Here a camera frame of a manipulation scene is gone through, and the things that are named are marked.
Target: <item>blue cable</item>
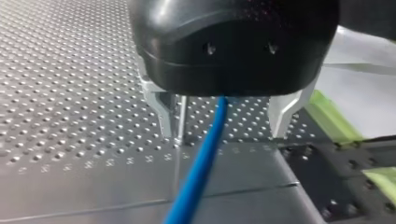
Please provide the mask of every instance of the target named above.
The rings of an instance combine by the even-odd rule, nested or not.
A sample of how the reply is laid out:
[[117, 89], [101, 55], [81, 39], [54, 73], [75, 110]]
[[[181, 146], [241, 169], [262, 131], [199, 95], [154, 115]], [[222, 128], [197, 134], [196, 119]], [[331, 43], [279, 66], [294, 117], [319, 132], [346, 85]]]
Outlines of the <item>blue cable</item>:
[[227, 99], [220, 97], [212, 128], [206, 135], [184, 186], [177, 195], [164, 224], [189, 224], [191, 222], [216, 157], [226, 116]]

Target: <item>perforated metal sheet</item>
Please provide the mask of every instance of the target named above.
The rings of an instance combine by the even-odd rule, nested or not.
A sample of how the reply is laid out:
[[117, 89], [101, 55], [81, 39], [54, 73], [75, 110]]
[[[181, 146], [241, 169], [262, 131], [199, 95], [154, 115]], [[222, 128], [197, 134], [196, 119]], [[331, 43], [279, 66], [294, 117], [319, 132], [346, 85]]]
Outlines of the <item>perforated metal sheet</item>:
[[[131, 35], [123, 0], [0, 0], [0, 220], [173, 199], [216, 100], [191, 99], [185, 147], [162, 139]], [[328, 141], [304, 111], [273, 141], [265, 98], [231, 100], [207, 195], [295, 183], [268, 148]]]

